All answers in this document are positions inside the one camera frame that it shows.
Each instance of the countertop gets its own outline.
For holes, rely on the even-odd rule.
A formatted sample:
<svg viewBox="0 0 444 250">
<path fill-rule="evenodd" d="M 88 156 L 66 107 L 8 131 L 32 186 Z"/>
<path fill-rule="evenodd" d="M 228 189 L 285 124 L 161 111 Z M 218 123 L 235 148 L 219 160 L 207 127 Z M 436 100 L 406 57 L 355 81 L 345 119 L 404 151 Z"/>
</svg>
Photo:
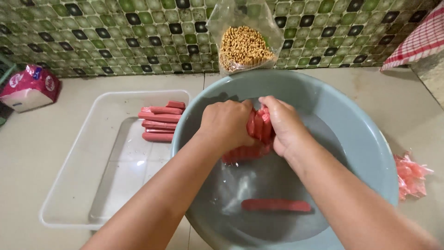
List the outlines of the countertop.
<svg viewBox="0 0 444 250">
<path fill-rule="evenodd" d="M 304 69 L 354 100 L 375 121 L 394 153 L 413 151 L 435 171 L 428 195 L 398 209 L 444 244 L 444 111 L 410 69 Z M 94 100 L 113 91 L 184 89 L 195 97 L 218 74 L 63 79 L 57 103 L 12 114 L 0 127 L 0 249 L 78 249 L 88 230 L 45 228 L 38 212 Z M 168 249 L 210 249 L 184 218 Z"/>
</svg>

